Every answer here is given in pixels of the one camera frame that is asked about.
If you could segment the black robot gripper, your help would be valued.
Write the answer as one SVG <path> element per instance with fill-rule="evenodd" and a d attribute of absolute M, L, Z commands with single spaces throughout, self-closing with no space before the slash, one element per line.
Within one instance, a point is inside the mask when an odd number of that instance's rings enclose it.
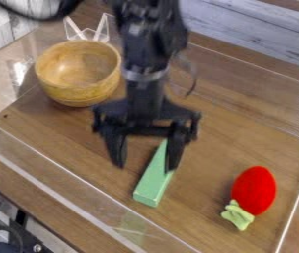
<path fill-rule="evenodd" d="M 165 172 L 178 168 L 186 142 L 198 138 L 202 114 L 173 103 L 164 82 L 128 82 L 124 99 L 93 107 L 93 131 L 100 132 L 116 166 L 128 163 L 128 135 L 168 137 Z"/>

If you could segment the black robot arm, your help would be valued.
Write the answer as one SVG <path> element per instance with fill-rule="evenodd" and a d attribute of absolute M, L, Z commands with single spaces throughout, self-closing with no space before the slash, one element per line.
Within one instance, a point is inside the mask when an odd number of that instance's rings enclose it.
<path fill-rule="evenodd" d="M 189 29 L 178 0 L 105 0 L 124 39 L 122 72 L 128 96 L 93 107 L 93 130 L 113 163 L 128 163 L 132 135 L 168 139 L 164 168 L 177 169 L 185 146 L 198 138 L 202 113 L 173 103 L 164 85 L 172 59 L 188 48 Z"/>

